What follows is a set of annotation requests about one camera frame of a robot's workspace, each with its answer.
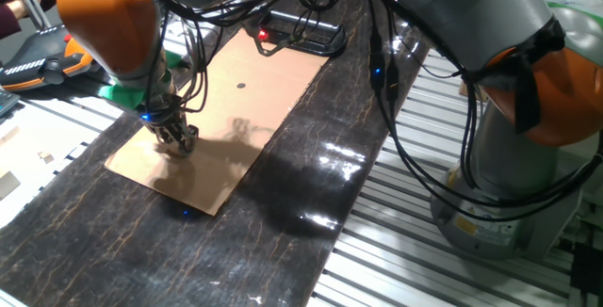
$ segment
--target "table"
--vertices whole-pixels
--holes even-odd
[[[304,305],[386,137],[367,80],[366,0],[323,19],[346,27],[348,49],[215,218],[104,169],[140,128],[122,116],[0,231],[0,289],[30,306]],[[400,30],[422,59],[421,35]],[[405,94],[419,66],[404,49],[398,63]]]

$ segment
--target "cable bundle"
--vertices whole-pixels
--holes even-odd
[[[189,88],[185,92],[185,95],[182,97],[181,101],[178,103],[178,106],[181,110],[186,112],[200,112],[204,109],[205,102],[207,99],[207,87],[208,87],[208,77],[207,77],[207,65],[211,62],[213,56],[217,53],[220,46],[220,39],[222,37],[222,30],[224,27],[238,24],[242,21],[250,19],[252,16],[262,12],[264,9],[271,8],[280,0],[229,0],[217,6],[206,8],[206,9],[195,9],[189,8],[185,5],[182,5],[174,0],[158,0],[164,9],[164,21],[161,30],[161,40],[163,41],[165,37],[165,33],[167,30],[167,24],[169,20],[170,13],[174,13],[180,16],[183,19],[183,24],[185,26],[185,32],[187,34],[187,49],[188,53],[192,59],[193,65],[193,78],[189,85]],[[296,23],[293,35],[296,38],[302,38],[303,33],[307,30],[308,23],[310,18],[316,14],[317,16],[317,25],[320,21],[320,14],[324,11],[327,11],[339,1],[339,0],[298,0],[302,6],[306,8],[306,11],[300,16],[298,22]],[[564,176],[559,181],[554,184],[539,190],[532,195],[519,200],[512,201],[482,201],[472,197],[468,197],[463,193],[459,193],[446,185],[440,183],[436,179],[434,179],[428,172],[422,169],[415,160],[406,153],[404,148],[399,142],[398,132],[395,124],[396,119],[396,109],[395,102],[398,99],[398,82],[399,82],[399,70],[396,66],[396,61],[394,59],[395,54],[392,48],[391,42],[394,39],[394,33],[399,37],[398,32],[395,28],[395,14],[399,15],[404,21],[408,22],[409,25],[417,26],[430,40],[438,47],[438,50],[443,53],[446,57],[451,57],[451,54],[448,52],[447,46],[439,40],[438,36],[431,32],[428,26],[422,23],[421,19],[417,18],[411,11],[405,9],[401,4],[397,3],[395,0],[380,0],[387,10],[387,19],[388,19],[388,35],[390,39],[390,52],[389,52],[389,62],[387,65],[385,64],[385,55],[383,53],[383,42],[379,30],[377,28],[377,21],[374,6],[372,0],[367,0],[370,10],[370,16],[372,21],[372,29],[370,35],[370,55],[369,55],[369,71],[370,71],[370,83],[371,87],[375,92],[375,97],[377,99],[379,109],[382,113],[383,119],[389,130],[392,138],[394,139],[396,149],[398,150],[398,154],[406,166],[406,168],[415,176],[419,183],[421,183],[434,197],[441,200],[446,205],[452,207],[455,211],[459,212],[462,215],[467,217],[476,219],[476,220],[484,220],[491,222],[503,222],[516,220],[520,218],[529,217],[538,212],[541,212],[553,204],[563,200],[575,190],[579,189],[579,187],[588,180],[588,178],[595,172],[596,168],[603,162],[603,134],[599,134],[599,145],[593,159],[588,162],[586,165],[581,167],[578,170],[575,170],[566,176]],[[216,45],[209,55],[209,57],[205,53],[204,49],[204,38],[201,33],[201,29],[199,27],[199,22],[207,22],[213,25],[216,25],[220,28],[220,33],[218,34],[218,41]],[[418,57],[414,54],[414,52],[410,49],[410,47],[402,41],[402,44],[409,51],[409,54],[413,57],[413,59],[423,68],[427,73],[434,77],[438,78],[451,78],[461,74],[464,74],[466,70],[462,65],[459,64],[454,58],[448,58],[458,69],[459,71],[453,73],[451,75],[438,75],[430,71],[423,63],[420,61]],[[156,52],[154,65],[159,57],[159,52],[161,49],[161,45],[158,47],[158,51]],[[195,75],[200,74],[201,81],[197,82],[197,78]],[[461,170],[463,173],[464,180],[467,184],[472,188],[478,188],[475,179],[473,178],[473,174],[471,172],[471,154],[473,148],[473,141],[475,138],[475,133],[477,129],[477,92],[479,91],[478,87],[474,83],[466,83],[468,89],[468,107],[467,107],[467,120],[466,126],[464,130],[463,137],[463,146],[461,151]],[[389,114],[385,109],[385,105],[383,104],[382,92],[383,88],[385,88],[385,98],[389,103]],[[204,97],[202,104],[199,108],[190,109],[186,107],[186,104],[191,99],[198,96],[201,91],[204,91]],[[151,91],[151,83],[148,84],[147,94],[150,94]],[[149,96],[147,96],[146,108],[148,112],[152,112],[149,103]],[[485,218],[476,216],[469,212],[464,211],[454,203],[448,201],[442,195],[438,194],[430,184],[439,187],[445,192],[460,198],[467,202],[472,202],[477,205],[485,206],[485,207],[493,207],[493,208],[520,208],[520,207],[530,207],[535,204],[540,204],[537,207],[530,209],[528,212],[519,214],[514,217],[504,217],[504,218]]]

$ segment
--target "wire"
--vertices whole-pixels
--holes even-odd
[[[145,101],[145,112],[147,115],[150,115],[151,112],[151,90],[152,90],[152,80],[155,76],[155,67],[157,65],[157,61],[161,56],[161,49],[163,48],[163,40],[166,37],[166,32],[168,31],[168,22],[169,22],[170,12],[165,10],[163,16],[163,25],[161,28],[161,34],[159,36],[159,42],[157,43],[157,48],[155,51],[155,56],[153,57],[153,62],[151,62],[151,70],[149,72],[149,78],[147,79],[147,87],[146,87],[146,101]]]
[[[174,13],[174,14],[180,16],[181,18],[183,18],[185,20],[189,20],[194,23],[194,26],[196,29],[196,35],[192,35],[190,30],[188,31],[188,34],[191,36],[190,52],[192,52],[196,55],[196,58],[195,58],[196,63],[194,64],[195,65],[194,72],[199,75],[199,82],[198,82],[198,85],[197,85],[197,83],[191,82],[190,88],[186,92],[186,96],[182,99],[182,105],[184,105],[184,107],[182,107],[182,110],[184,110],[186,112],[199,112],[204,109],[205,104],[206,104],[207,93],[208,93],[207,65],[209,62],[211,62],[212,58],[214,57],[214,55],[216,54],[216,52],[219,49],[221,33],[222,33],[221,30],[225,26],[231,26],[231,25],[237,24],[241,21],[245,21],[247,19],[252,18],[252,16],[263,13],[263,11],[265,11],[266,8],[270,8],[271,6],[273,6],[280,0],[230,0],[230,1],[224,2],[220,5],[216,5],[214,7],[205,8],[205,9],[190,8],[185,5],[174,2],[173,0],[159,0],[159,1],[163,4],[163,7],[166,10],[166,18],[168,16],[168,14],[170,14],[170,12],[171,12],[171,13]],[[313,14],[315,14],[315,13],[317,14],[318,20],[317,20],[316,26],[318,26],[318,22],[320,20],[320,14],[322,12],[327,11],[327,10],[331,9],[332,7],[334,7],[334,5],[339,0],[298,0],[298,1],[306,9],[302,13],[300,18],[298,19],[298,22],[296,23],[295,31],[294,31],[295,34],[297,35],[296,36],[297,40],[302,40],[303,33],[308,29],[308,24],[309,24],[310,19],[313,16]],[[387,90],[389,90],[387,92],[387,101],[389,102],[390,118],[388,118],[387,112],[383,105],[383,99],[382,99],[382,91],[383,91],[383,86],[384,86],[383,76],[380,73],[374,73],[375,71],[378,72],[379,71],[378,69],[373,69],[374,66],[382,66],[381,68],[384,68],[383,48],[382,48],[383,44],[382,44],[381,36],[379,35],[374,5],[372,3],[372,0],[368,0],[370,16],[371,16],[372,26],[373,26],[371,36],[370,36],[370,53],[371,53],[370,55],[371,55],[371,57],[370,57],[370,61],[369,61],[369,66],[371,66],[371,86],[375,90],[375,97],[377,98],[377,102],[379,104],[380,111],[382,112],[382,116],[383,116],[383,119],[385,120],[388,131],[390,132],[390,134],[392,135],[392,138],[395,141],[396,149],[399,153],[399,156],[400,156],[402,162],[408,168],[408,170],[415,176],[415,178],[418,180],[418,182],[421,183],[428,191],[430,191],[430,193],[434,197],[440,199],[443,203],[452,207],[455,211],[459,212],[460,214],[463,214],[470,218],[474,218],[474,219],[478,219],[478,220],[485,220],[485,221],[492,221],[492,222],[509,221],[509,220],[514,220],[514,219],[524,218],[524,217],[527,217],[532,214],[536,214],[536,213],[548,208],[552,204],[555,204],[556,202],[564,199],[565,197],[567,197],[568,195],[573,193],[573,191],[576,188],[578,188],[586,179],[588,179],[588,177],[590,175],[592,175],[592,173],[595,171],[596,167],[601,163],[601,161],[602,161],[601,159],[603,159],[603,157],[599,156],[601,153],[601,145],[603,145],[603,142],[599,146],[599,151],[598,151],[597,157],[594,157],[594,159],[591,162],[587,163],[579,170],[575,170],[575,171],[563,176],[562,179],[555,182],[554,184],[551,184],[550,186],[547,186],[546,188],[536,191],[535,193],[532,193],[531,195],[529,195],[523,199],[504,200],[504,201],[499,200],[497,202],[496,201],[490,201],[490,202],[482,201],[482,200],[478,200],[473,197],[467,196],[463,193],[459,193],[459,192],[449,188],[448,186],[441,184],[436,179],[434,179],[428,172],[426,172],[424,169],[422,169],[409,154],[406,153],[406,151],[404,150],[404,148],[401,146],[401,144],[399,142],[397,126],[396,126],[396,115],[395,115],[396,107],[395,107],[395,101],[392,100],[392,99],[396,98],[398,95],[397,95],[397,93],[394,93],[390,89],[390,86],[396,85],[398,83],[398,78],[396,77],[394,79],[394,77],[392,76],[392,75],[394,75],[394,76],[397,75],[395,73],[397,71],[395,68],[396,63],[395,63],[395,59],[394,59],[393,48],[391,46],[391,43],[393,41],[393,33],[396,33],[396,35],[400,38],[401,43],[408,50],[410,57],[412,57],[416,61],[416,63],[426,73],[428,73],[429,75],[431,75],[433,77],[442,78],[442,79],[456,77],[456,76],[462,74],[463,67],[459,66],[459,71],[456,73],[452,73],[450,75],[438,75],[436,73],[433,73],[430,69],[428,69],[427,66],[424,65],[423,61],[421,61],[416,56],[413,49],[411,49],[407,45],[407,43],[401,39],[401,37],[398,34],[398,31],[396,30],[396,22],[395,22],[394,13],[396,13],[397,15],[400,15],[400,14],[402,14],[404,12],[408,12],[408,11],[405,9],[395,9],[395,4],[392,4],[391,0],[382,0],[382,2],[385,5],[385,9],[387,11],[388,34],[389,34],[389,39],[390,39],[390,47],[389,47],[390,48],[390,52],[389,52],[390,59],[389,59],[389,66],[387,68],[387,71],[388,71],[388,73],[387,73],[388,89]],[[410,19],[414,20],[415,22],[421,23],[420,19],[417,19],[417,17],[413,13],[409,13],[407,15],[409,15]],[[214,49],[209,57],[207,56],[205,48],[204,48],[204,37],[201,33],[201,30],[199,27],[199,22],[208,22],[208,23],[211,23],[211,24],[214,24],[214,25],[220,27],[218,42],[216,43],[216,46],[214,47]],[[167,21],[164,21],[164,30],[162,31],[162,36],[161,36],[162,40],[165,35],[166,24],[167,24]],[[429,28],[421,28],[421,29],[425,29],[428,32],[430,32]],[[156,64],[156,59],[158,58],[157,56],[155,56],[154,65]],[[374,77],[373,74],[379,74],[379,77]],[[463,150],[462,150],[462,155],[461,155],[461,171],[463,172],[464,180],[470,186],[477,187],[477,184],[475,183],[475,179],[473,178],[473,175],[471,173],[471,154],[472,154],[472,149],[473,149],[473,144],[474,144],[475,132],[477,129],[477,112],[478,112],[477,100],[476,100],[477,99],[477,95],[476,95],[477,90],[476,90],[476,87],[474,84],[467,85],[467,89],[468,89],[468,99],[469,100],[468,100],[468,105],[467,105],[467,122],[466,122],[466,126],[465,126],[464,139],[463,139]],[[198,109],[187,108],[186,103],[190,99],[197,97],[199,94],[201,94],[201,92],[203,92],[204,95],[203,95],[203,99],[202,99],[200,107]],[[149,98],[147,98],[147,108],[149,107],[149,101],[150,101]],[[528,212],[522,213],[522,214],[520,214],[518,216],[514,216],[514,217],[506,217],[506,218],[479,217],[479,216],[476,216],[469,212],[464,211],[463,209],[461,209],[460,207],[455,205],[453,202],[449,202],[446,198],[444,198],[442,195],[440,195],[438,192],[436,192],[426,182],[426,180],[424,180],[423,177],[430,183],[441,188],[444,192],[446,192],[450,195],[453,195],[458,199],[461,199],[461,200],[464,200],[467,202],[472,202],[474,204],[481,205],[484,207],[495,207],[495,208],[526,207],[527,208],[529,206],[532,206],[532,205],[538,204],[538,203],[541,203],[541,205],[539,205],[538,207],[536,207],[534,209],[529,210]]]
[[[379,35],[379,33],[378,33],[378,30],[376,27],[376,16],[375,16],[375,11],[374,11],[374,6],[372,5],[371,0],[368,0],[368,5],[369,5],[369,10],[370,10],[370,15],[371,15],[371,21],[373,23],[373,29],[372,29],[373,34],[371,34],[371,45],[370,45],[371,46],[371,55],[373,55],[378,48],[373,47],[372,36],[375,34]],[[391,17],[389,16],[389,13],[388,13],[388,25],[389,25],[388,29],[389,29],[389,33],[390,33],[390,42],[391,42],[391,37],[392,37],[391,33],[393,31],[392,27],[395,24],[392,21]],[[413,158],[404,151],[403,147],[399,143],[398,132],[397,132],[396,123],[395,123],[395,118],[396,118],[395,103],[393,101],[390,102],[390,118],[388,119],[384,106],[383,106],[383,100],[381,98],[381,89],[374,88],[374,90],[375,90],[375,97],[378,100],[380,111],[382,112],[383,120],[385,121],[386,126],[387,126],[390,134],[392,135],[392,138],[395,141],[399,156],[402,159],[402,162],[407,167],[407,169],[415,176],[415,178],[419,181],[419,183],[421,183],[426,189],[428,189],[428,191],[430,191],[430,193],[433,196],[440,199],[446,205],[452,207],[455,211],[457,211],[463,215],[466,215],[468,217],[471,217],[471,218],[475,218],[478,220],[484,220],[484,221],[491,221],[491,222],[503,222],[503,221],[515,220],[515,219],[519,219],[519,218],[528,217],[533,214],[537,214],[538,212],[541,212],[542,210],[547,209],[552,204],[555,204],[559,200],[562,200],[567,195],[571,194],[586,179],[588,179],[588,177],[590,177],[590,175],[592,174],[594,169],[598,166],[598,164],[601,163],[601,160],[594,159],[591,162],[589,162],[588,164],[586,164],[585,166],[583,166],[580,170],[574,171],[573,173],[566,175],[560,181],[558,181],[558,182],[554,183],[552,186],[549,186],[548,188],[546,188],[546,190],[542,190],[542,191],[533,193],[533,195],[528,196],[525,199],[519,199],[519,200],[513,200],[513,201],[501,201],[501,202],[483,202],[483,201],[468,197],[462,193],[458,193],[458,192],[452,190],[451,188],[448,188],[446,185],[443,185],[440,182],[438,182],[437,180],[433,179],[428,172],[426,172],[424,169],[422,169],[413,160]],[[470,85],[470,87],[469,87],[469,102],[468,102],[467,108],[468,108],[467,127],[465,128],[465,141],[464,141],[464,146],[463,146],[463,148],[464,148],[465,145],[467,145],[467,154],[464,155],[461,159],[462,163],[466,163],[466,166],[464,166],[465,169],[470,168],[470,155],[471,155],[473,137],[475,136],[475,129],[477,127],[476,92],[475,92],[475,88],[473,87],[473,85]],[[472,203],[475,203],[475,204],[478,204],[481,206],[496,207],[496,208],[520,208],[520,207],[528,207],[528,206],[534,205],[536,203],[544,202],[544,204],[542,204],[541,206],[539,206],[535,209],[529,210],[528,212],[525,212],[523,214],[513,216],[513,217],[505,217],[505,218],[479,217],[479,216],[476,216],[474,214],[464,211],[463,209],[461,209],[454,203],[449,202],[444,197],[442,197],[440,194],[438,194],[436,191],[434,191],[431,188],[431,186],[429,186],[422,179],[422,177],[416,172],[416,169],[419,172],[421,172],[426,178],[428,178],[428,180],[430,182],[432,182],[436,186],[439,186],[440,188],[444,189],[445,192],[448,192],[462,200],[472,202]],[[468,178],[467,179],[468,183],[470,181],[473,181],[473,178],[471,175],[468,175],[467,178]]]

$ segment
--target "cardboard sheet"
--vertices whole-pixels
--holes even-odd
[[[142,128],[105,166],[216,215],[326,61],[289,49],[263,57],[240,31],[209,65],[204,111],[187,114],[200,131],[193,154],[183,159],[162,153]],[[199,107],[201,100],[188,106]]]

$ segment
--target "red light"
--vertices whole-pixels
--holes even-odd
[[[257,38],[262,41],[265,41],[268,39],[268,33],[266,32],[266,30],[260,29],[259,34],[257,34]]]

